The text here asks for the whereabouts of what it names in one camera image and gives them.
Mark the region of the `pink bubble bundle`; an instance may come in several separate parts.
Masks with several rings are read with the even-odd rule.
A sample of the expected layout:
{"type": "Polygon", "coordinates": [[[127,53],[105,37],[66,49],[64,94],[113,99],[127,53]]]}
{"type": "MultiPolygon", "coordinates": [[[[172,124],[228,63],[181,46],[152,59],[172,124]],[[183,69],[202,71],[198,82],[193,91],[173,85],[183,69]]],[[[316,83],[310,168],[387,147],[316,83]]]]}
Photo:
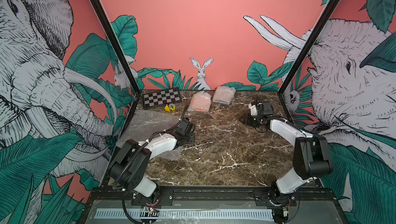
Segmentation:
{"type": "Polygon", "coordinates": [[[197,92],[191,98],[188,111],[208,112],[211,106],[211,95],[205,91],[197,92]]]}

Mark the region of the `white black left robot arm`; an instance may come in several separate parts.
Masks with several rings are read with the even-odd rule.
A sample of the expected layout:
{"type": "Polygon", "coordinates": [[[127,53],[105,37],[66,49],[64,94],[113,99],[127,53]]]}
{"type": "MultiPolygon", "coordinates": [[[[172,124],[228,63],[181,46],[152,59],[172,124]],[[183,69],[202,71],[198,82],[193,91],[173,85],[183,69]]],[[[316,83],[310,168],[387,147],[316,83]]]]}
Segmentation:
{"type": "Polygon", "coordinates": [[[145,176],[153,158],[194,143],[195,125],[182,118],[170,129],[153,133],[147,140],[127,140],[110,162],[108,174],[114,179],[113,190],[125,190],[154,198],[157,184],[145,176]]]}

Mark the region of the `clear bubble wrap sheet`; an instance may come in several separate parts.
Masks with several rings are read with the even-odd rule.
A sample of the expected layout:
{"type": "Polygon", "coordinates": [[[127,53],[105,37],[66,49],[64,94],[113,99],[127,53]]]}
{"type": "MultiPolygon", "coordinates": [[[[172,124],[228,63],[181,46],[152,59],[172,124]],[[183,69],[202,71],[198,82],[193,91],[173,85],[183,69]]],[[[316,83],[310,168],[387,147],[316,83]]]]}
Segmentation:
{"type": "Polygon", "coordinates": [[[171,128],[178,123],[180,115],[171,115],[151,110],[135,110],[131,122],[116,142],[112,159],[129,139],[144,141],[154,132],[171,128]]]}

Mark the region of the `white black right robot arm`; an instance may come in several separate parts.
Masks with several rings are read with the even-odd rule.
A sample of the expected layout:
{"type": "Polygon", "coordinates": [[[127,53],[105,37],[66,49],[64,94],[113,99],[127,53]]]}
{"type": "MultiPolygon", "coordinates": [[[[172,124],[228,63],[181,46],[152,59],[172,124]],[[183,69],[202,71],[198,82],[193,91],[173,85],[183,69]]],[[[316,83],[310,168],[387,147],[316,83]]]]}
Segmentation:
{"type": "Polygon", "coordinates": [[[243,123],[255,129],[272,131],[294,147],[292,168],[275,181],[276,193],[294,193],[306,183],[333,172],[332,156],[325,137],[303,131],[286,118],[276,116],[270,102],[255,101],[248,104],[248,108],[249,113],[244,116],[243,123]]]}

